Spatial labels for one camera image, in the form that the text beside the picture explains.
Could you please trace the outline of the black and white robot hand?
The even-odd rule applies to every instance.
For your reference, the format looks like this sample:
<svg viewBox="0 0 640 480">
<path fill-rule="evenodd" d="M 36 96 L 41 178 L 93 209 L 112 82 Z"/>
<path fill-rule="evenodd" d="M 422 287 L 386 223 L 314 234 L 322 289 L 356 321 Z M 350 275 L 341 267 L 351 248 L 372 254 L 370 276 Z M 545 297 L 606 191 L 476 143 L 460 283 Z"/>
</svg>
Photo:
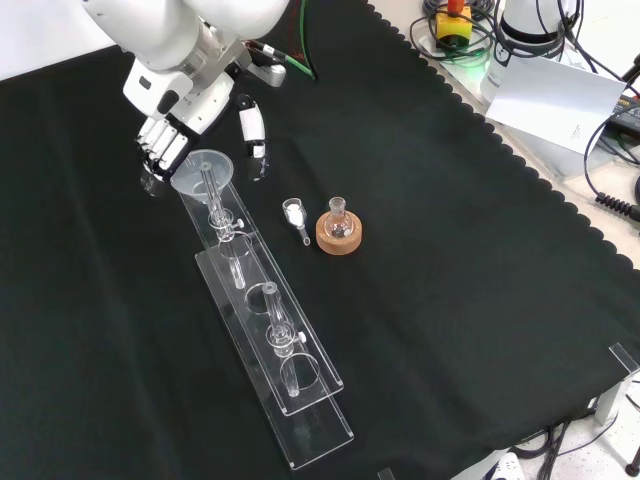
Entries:
<svg viewBox="0 0 640 480">
<path fill-rule="evenodd" d="M 285 67 L 279 62 L 243 65 L 235 60 L 216 74 L 209 79 L 181 71 L 156 73 L 134 62 L 123 92 L 146 116 L 136 144 L 142 162 L 140 183 L 147 194 L 163 195 L 188 154 L 231 111 L 240 120 L 249 177 L 259 180 L 267 175 L 270 159 L 265 122 L 257 101 L 236 91 L 236 81 L 251 74 L 278 87 Z"/>
</svg>

